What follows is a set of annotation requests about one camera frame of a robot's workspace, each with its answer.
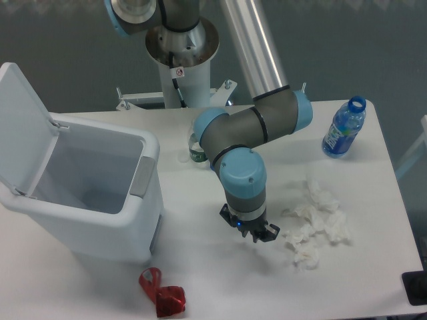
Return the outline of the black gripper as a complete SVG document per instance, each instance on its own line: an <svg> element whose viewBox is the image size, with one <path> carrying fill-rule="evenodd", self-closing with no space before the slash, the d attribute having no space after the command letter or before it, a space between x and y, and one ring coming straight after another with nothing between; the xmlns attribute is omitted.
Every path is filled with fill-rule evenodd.
<svg viewBox="0 0 427 320"><path fill-rule="evenodd" d="M229 226L237 228L242 237L246 237L250 233L254 243L275 241L280 233L277 225L268 224L265 203L250 212L236 211L225 203L220 210L220 216Z"/></svg>

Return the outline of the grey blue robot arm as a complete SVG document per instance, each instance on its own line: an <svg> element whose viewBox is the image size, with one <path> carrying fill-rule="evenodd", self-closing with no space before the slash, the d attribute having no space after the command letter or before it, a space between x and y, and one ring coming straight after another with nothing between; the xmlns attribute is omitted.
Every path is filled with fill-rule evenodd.
<svg viewBox="0 0 427 320"><path fill-rule="evenodd" d="M215 26L201 16L199 1L106 1L115 30L146 32L145 46L158 64L165 105L201 108L193 132L211 163L226 203L222 218L254 241L277 238L266 219L266 168L257 146L307 127L312 105L290 89L259 1L222 1L226 23L254 104L229 114L208 101L207 75L192 70L209 64L219 47Z"/></svg>

